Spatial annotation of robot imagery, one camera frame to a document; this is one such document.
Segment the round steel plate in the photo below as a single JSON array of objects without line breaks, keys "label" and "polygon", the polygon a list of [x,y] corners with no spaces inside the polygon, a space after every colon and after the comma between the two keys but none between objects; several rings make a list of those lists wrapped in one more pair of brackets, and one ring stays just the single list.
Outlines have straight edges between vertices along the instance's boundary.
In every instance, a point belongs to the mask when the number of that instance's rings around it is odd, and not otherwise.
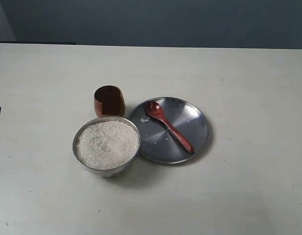
[{"label": "round steel plate", "polygon": [[[189,153],[168,127],[149,116],[145,110],[148,101],[155,101],[163,108],[165,117],[192,144]],[[142,123],[141,118],[149,118]],[[136,106],[128,116],[141,136],[139,154],[161,164],[179,164],[202,152],[209,139],[209,126],[205,116],[191,103],[175,97],[156,97]]]}]

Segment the white granules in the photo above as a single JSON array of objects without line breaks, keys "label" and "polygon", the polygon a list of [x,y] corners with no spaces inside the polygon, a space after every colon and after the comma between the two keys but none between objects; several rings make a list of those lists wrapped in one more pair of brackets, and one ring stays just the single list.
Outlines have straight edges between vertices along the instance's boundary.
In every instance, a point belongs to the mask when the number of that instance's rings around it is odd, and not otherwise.
[{"label": "white granules", "polygon": [[140,121],[141,121],[142,123],[144,123],[144,122],[148,122],[149,120],[150,120],[149,118],[146,118],[146,119],[141,118],[141,119],[140,119]]}]

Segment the dark red wooden spoon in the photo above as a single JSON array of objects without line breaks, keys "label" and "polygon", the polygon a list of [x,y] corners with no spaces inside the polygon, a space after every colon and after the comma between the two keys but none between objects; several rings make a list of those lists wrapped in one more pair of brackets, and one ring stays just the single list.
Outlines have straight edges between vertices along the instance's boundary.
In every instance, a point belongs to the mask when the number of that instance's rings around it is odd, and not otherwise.
[{"label": "dark red wooden spoon", "polygon": [[177,130],[175,129],[166,119],[163,108],[159,103],[155,101],[148,101],[145,104],[145,110],[149,116],[164,123],[168,129],[173,133],[173,135],[179,140],[183,147],[189,153],[194,153],[192,144]]}]

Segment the steel bowl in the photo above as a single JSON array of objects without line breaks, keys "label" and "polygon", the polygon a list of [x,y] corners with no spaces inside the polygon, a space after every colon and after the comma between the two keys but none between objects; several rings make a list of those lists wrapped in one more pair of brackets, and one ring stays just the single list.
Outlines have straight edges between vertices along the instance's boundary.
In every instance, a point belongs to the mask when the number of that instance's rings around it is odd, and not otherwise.
[{"label": "steel bowl", "polygon": [[[77,146],[77,139],[79,137],[79,135],[81,134],[81,132],[86,128],[88,127],[89,125],[91,124],[95,124],[95,123],[98,123],[98,122],[106,122],[106,121],[120,121],[120,122],[123,122],[123,123],[126,123],[128,124],[129,126],[131,126],[138,134],[139,136],[139,147],[138,147],[138,150],[136,152],[136,154],[134,155],[134,157],[129,160],[127,163],[125,163],[124,165],[122,166],[119,166],[115,169],[110,169],[110,170],[98,170],[98,169],[93,169],[93,168],[90,168],[90,167],[87,167],[86,165],[84,165],[78,158],[77,156],[77,151],[76,151],[76,146]],[[138,156],[138,152],[139,152],[139,148],[140,148],[140,144],[141,144],[141,137],[140,137],[140,133],[137,129],[137,127],[131,122],[129,121],[128,119],[125,119],[123,117],[117,117],[117,116],[105,116],[105,117],[99,117],[99,118],[96,118],[96,119],[93,119],[89,122],[87,122],[86,124],[84,124],[76,133],[75,137],[74,137],[74,140],[73,140],[73,145],[72,145],[72,150],[73,150],[73,153],[74,153],[74,156],[75,156],[75,159],[78,161],[78,163],[84,168],[86,169],[87,171],[93,173],[93,174],[97,174],[101,177],[111,177],[111,176],[114,176],[114,175],[117,175],[119,174],[120,172],[124,171],[125,169],[129,168],[129,166],[134,162],[134,160],[136,159],[136,157]]]}]

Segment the brown wooden cup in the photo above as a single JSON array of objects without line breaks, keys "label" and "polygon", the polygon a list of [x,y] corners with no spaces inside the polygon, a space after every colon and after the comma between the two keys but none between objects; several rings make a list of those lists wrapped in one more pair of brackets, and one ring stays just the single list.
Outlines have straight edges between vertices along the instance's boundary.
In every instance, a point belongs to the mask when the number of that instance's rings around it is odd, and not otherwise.
[{"label": "brown wooden cup", "polygon": [[122,91],[112,85],[98,88],[94,93],[94,108],[97,117],[118,116],[125,114],[125,100]]}]

